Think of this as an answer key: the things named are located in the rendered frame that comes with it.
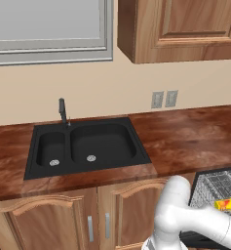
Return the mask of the wooden base cupboard door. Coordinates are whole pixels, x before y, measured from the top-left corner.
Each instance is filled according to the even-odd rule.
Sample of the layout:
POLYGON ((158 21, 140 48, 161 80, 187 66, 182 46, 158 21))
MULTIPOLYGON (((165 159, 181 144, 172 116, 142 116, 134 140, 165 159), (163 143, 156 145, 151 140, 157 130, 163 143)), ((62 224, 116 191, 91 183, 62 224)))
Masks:
POLYGON ((99 250, 96 189, 0 201, 0 250, 99 250))
POLYGON ((99 250, 140 250, 154 228, 154 210, 167 178, 97 188, 99 250), (105 238, 105 213, 110 235, 105 238))

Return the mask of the black dishwasher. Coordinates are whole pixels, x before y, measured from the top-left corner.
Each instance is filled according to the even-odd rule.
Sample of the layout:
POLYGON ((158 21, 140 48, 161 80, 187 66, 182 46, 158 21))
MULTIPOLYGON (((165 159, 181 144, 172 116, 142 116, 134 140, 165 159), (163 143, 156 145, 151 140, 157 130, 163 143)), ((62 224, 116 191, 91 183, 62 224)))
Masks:
MULTIPOLYGON (((191 188, 189 206, 192 208, 213 206, 216 200, 230 197, 231 168, 198 172, 191 188)), ((188 248, 230 250, 194 231, 183 231, 179 236, 188 248)))

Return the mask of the black double sink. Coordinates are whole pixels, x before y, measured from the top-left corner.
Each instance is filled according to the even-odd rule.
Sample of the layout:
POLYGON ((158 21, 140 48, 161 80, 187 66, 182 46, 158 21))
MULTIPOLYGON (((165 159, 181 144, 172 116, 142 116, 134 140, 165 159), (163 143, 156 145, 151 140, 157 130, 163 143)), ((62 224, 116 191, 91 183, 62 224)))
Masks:
POLYGON ((24 177, 33 180, 149 162, 128 117, 36 125, 24 177))

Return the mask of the black sink tap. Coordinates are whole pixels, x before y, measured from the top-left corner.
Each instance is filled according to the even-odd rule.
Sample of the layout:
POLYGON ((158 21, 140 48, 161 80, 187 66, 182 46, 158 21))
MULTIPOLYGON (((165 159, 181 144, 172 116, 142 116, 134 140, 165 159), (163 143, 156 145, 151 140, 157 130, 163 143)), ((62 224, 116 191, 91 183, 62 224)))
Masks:
POLYGON ((65 109, 65 101, 64 98, 58 99, 58 112, 61 117, 62 124, 64 124, 66 127, 70 127, 70 118, 66 119, 66 109, 65 109))

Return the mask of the grey framed window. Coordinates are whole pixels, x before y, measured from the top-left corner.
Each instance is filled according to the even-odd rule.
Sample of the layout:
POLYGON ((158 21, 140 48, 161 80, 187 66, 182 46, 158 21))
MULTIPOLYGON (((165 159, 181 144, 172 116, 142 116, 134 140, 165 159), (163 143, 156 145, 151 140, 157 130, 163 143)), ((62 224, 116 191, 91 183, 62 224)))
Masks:
POLYGON ((0 0, 0 65, 113 59, 113 0, 0 0))

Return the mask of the yellow and red box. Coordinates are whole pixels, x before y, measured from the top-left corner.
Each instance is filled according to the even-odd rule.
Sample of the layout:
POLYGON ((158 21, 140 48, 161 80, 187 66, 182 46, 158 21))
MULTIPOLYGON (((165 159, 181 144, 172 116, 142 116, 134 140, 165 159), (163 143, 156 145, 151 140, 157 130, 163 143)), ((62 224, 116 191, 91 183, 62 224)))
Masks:
POLYGON ((214 203, 214 207, 218 210, 231 210, 231 198, 217 200, 214 203))

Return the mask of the grey wall socket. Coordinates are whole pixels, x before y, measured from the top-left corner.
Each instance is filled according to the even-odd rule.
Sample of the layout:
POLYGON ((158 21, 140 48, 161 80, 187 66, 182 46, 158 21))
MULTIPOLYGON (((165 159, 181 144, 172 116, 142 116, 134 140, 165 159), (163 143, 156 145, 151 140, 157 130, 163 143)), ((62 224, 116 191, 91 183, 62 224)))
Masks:
POLYGON ((166 107, 175 107, 178 90, 168 91, 166 96, 166 107))
POLYGON ((154 92, 152 94, 152 108, 161 108, 163 103, 164 92, 154 92))

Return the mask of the wooden wall cupboard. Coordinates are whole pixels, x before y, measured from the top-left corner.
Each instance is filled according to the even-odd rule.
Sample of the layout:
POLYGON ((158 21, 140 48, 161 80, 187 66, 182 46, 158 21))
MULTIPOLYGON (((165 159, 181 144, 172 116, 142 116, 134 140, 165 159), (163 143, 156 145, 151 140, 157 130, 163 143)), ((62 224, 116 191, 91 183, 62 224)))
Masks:
POLYGON ((117 45, 132 63, 231 60, 231 0, 118 0, 117 45))

